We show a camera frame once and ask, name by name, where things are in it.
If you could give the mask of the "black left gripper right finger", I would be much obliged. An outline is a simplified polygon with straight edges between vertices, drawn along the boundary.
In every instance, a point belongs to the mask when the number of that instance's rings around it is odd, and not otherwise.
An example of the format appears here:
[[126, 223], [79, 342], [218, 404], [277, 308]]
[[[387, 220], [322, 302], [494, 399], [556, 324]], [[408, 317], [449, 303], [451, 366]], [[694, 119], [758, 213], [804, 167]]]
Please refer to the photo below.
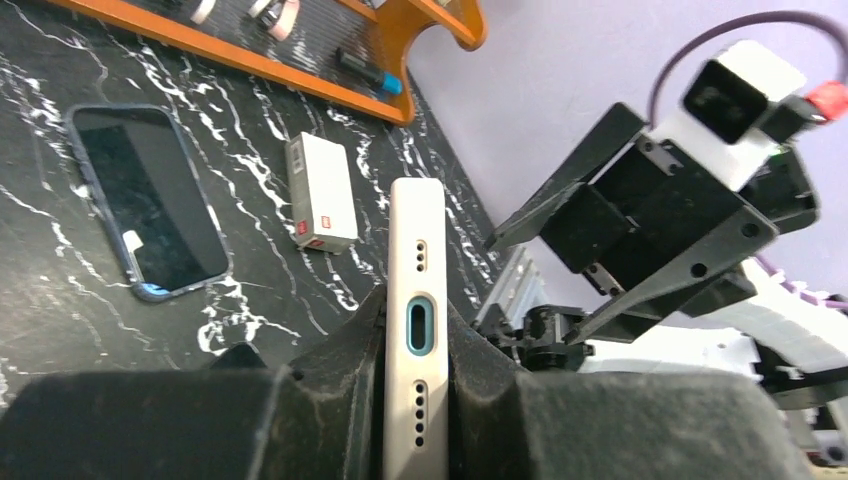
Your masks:
[[530, 372], [455, 310], [453, 479], [808, 479], [770, 398], [710, 373]]

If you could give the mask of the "black marker blue cap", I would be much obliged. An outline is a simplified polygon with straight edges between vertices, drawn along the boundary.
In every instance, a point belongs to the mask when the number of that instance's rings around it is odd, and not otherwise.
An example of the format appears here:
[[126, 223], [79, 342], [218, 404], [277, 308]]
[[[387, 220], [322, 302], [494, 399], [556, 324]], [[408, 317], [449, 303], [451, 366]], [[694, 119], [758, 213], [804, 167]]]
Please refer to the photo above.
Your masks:
[[390, 95], [400, 95], [404, 91], [399, 78], [378, 67], [375, 63], [354, 55], [341, 47], [335, 51], [335, 61], [342, 70], [360, 77], [378, 91]]

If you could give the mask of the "white rectangular box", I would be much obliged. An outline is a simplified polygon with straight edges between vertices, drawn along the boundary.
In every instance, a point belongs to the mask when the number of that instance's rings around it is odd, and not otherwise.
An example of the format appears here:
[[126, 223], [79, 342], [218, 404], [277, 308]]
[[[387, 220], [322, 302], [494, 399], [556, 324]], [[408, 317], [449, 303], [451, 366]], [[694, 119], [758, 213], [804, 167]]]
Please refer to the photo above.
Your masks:
[[359, 233], [344, 146], [302, 132], [287, 143], [285, 153], [295, 243], [341, 254]]

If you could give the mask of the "orange wooden shelf rack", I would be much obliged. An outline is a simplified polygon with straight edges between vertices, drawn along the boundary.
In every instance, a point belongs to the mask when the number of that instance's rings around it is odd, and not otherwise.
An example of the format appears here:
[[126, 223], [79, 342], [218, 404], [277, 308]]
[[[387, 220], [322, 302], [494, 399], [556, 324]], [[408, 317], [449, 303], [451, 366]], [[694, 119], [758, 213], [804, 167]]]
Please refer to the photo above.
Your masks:
[[[488, 34], [477, 1], [300, 1], [294, 29], [284, 41], [272, 38], [248, 15], [255, 1], [217, 1], [201, 25], [189, 19], [193, 2], [65, 0], [61, 5], [402, 126], [415, 116], [407, 55], [418, 36], [440, 25], [460, 47], [473, 51]], [[399, 78], [404, 91], [378, 91], [342, 70], [335, 61], [339, 47]]]

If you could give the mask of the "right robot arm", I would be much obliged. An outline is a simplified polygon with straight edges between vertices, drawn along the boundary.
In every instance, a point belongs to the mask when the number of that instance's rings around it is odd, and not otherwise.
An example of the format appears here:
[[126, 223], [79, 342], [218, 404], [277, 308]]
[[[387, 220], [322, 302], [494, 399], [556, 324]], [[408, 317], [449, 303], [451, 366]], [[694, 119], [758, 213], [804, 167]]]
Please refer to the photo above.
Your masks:
[[613, 105], [487, 240], [542, 240], [606, 302], [561, 306], [557, 337], [525, 364], [583, 356], [583, 371], [724, 370], [759, 383], [792, 423], [847, 394], [847, 301], [789, 282], [759, 257], [811, 226], [817, 194], [793, 137], [819, 123], [794, 97], [728, 140], [679, 110], [644, 130]]

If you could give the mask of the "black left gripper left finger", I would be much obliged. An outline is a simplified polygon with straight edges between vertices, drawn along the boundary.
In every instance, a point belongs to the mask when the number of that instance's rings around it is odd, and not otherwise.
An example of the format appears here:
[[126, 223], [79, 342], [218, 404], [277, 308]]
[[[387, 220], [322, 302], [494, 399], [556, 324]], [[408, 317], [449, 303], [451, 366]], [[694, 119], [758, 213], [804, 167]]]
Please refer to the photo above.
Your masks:
[[35, 380], [1, 419], [5, 479], [374, 479], [386, 289], [279, 368], [241, 344], [194, 371]]

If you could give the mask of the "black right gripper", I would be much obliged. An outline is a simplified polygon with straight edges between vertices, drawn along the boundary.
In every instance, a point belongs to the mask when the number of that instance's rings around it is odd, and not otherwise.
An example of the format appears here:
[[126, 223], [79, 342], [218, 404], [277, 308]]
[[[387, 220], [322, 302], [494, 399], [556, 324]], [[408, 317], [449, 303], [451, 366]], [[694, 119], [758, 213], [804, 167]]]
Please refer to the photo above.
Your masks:
[[484, 243], [502, 250], [540, 234], [570, 271], [617, 296], [577, 323], [568, 345], [817, 219], [814, 190], [794, 151], [770, 157], [734, 192], [675, 144], [637, 136], [644, 128], [629, 106], [613, 104]]

